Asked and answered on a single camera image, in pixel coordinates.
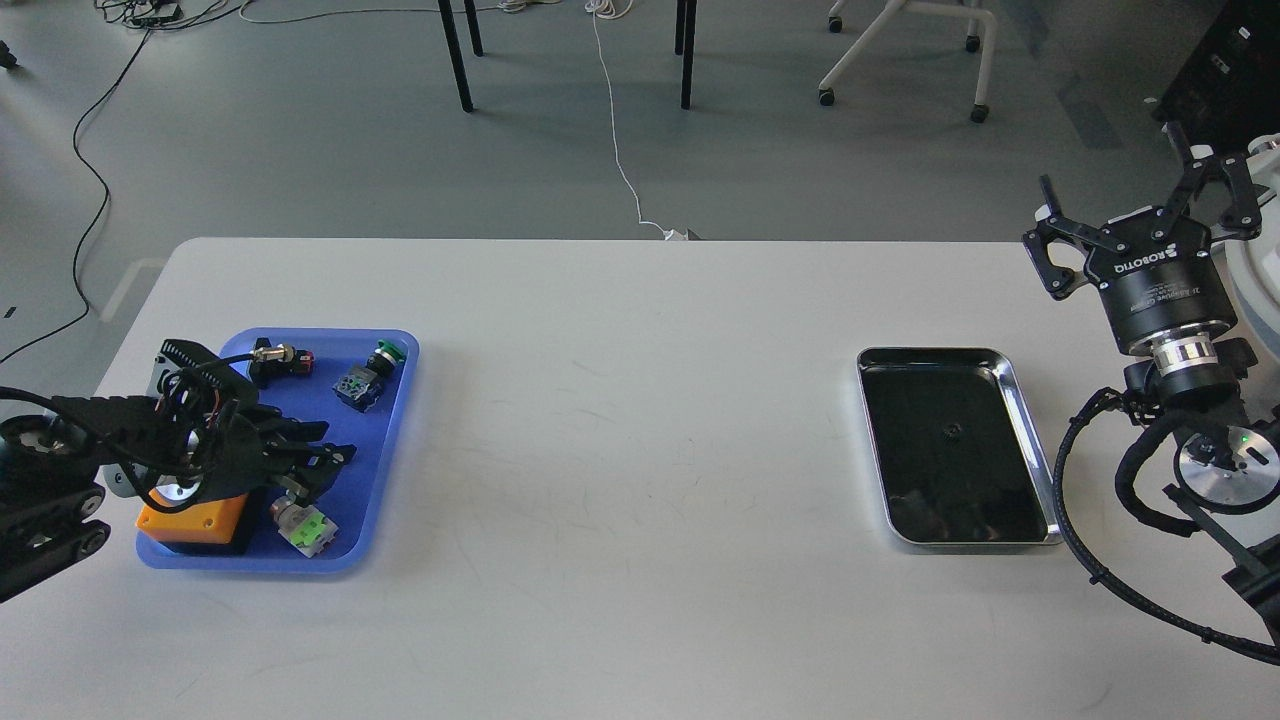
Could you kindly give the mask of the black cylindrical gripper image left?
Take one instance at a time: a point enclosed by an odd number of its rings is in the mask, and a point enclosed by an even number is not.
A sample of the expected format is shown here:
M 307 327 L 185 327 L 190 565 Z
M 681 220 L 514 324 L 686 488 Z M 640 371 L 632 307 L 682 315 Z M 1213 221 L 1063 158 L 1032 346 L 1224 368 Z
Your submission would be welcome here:
M 150 502 L 175 511 L 229 500 L 271 484 L 302 505 L 314 505 L 355 459 L 355 445 L 311 445 L 328 421 L 276 416 L 264 404 L 223 404 L 216 410 L 179 407 L 163 415 L 155 452 L 164 468 L 150 470 Z

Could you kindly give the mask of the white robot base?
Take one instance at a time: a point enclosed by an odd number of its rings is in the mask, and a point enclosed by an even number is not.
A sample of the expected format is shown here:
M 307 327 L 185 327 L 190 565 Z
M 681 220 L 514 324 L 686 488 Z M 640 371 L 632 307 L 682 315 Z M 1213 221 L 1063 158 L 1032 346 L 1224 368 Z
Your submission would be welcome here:
M 1228 241 L 1219 265 L 1231 282 L 1240 318 L 1272 357 L 1279 356 L 1279 135 L 1249 145 L 1247 167 L 1261 222 L 1253 240 Z

